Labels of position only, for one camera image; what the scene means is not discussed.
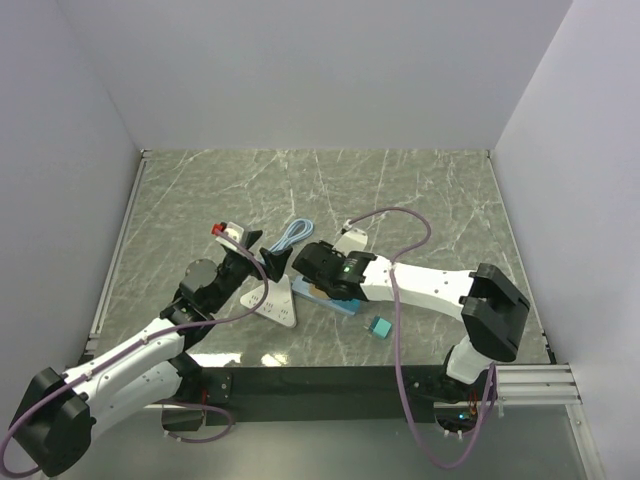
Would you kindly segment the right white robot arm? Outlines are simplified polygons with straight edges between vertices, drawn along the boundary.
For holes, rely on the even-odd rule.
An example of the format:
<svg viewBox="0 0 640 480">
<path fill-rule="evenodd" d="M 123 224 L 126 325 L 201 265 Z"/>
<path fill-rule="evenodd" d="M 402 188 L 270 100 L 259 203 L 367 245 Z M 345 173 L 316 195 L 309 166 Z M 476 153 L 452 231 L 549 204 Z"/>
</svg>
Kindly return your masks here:
<svg viewBox="0 0 640 480">
<path fill-rule="evenodd" d="M 306 245 L 293 269 L 334 300 L 397 301 L 449 316 L 466 330 L 439 374 L 444 395 L 460 399 L 492 363 L 516 360 L 531 308 L 495 265 L 437 270 L 362 251 L 343 254 L 320 241 Z"/>
</svg>

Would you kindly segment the wooden cube plug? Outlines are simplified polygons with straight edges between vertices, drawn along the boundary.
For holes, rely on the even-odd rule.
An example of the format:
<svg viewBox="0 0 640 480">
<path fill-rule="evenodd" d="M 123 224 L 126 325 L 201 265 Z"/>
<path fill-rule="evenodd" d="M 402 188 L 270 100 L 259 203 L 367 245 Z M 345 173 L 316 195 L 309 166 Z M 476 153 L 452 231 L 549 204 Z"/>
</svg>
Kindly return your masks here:
<svg viewBox="0 0 640 480">
<path fill-rule="evenodd" d="M 330 297 L 322 290 L 317 288 L 315 285 L 310 285 L 308 288 L 309 295 L 322 300 L 329 300 Z"/>
</svg>

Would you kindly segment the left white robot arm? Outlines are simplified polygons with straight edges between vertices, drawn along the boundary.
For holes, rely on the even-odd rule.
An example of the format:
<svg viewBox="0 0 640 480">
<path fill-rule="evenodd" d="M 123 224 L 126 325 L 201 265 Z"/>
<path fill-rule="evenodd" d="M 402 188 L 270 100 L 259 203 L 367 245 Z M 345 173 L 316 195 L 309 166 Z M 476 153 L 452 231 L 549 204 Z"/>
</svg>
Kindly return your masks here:
<svg viewBox="0 0 640 480">
<path fill-rule="evenodd" d="M 221 263 L 193 261 L 172 302 L 120 345 L 62 373 L 36 374 L 20 401 L 7 437 L 55 477 L 70 469 L 92 441 L 128 416 L 156 402 L 193 399 L 200 388 L 198 364 L 187 351 L 218 325 L 217 312 L 248 277 L 280 280 L 291 247 L 250 249 L 261 237 L 234 223 L 212 230 L 225 255 Z"/>
</svg>

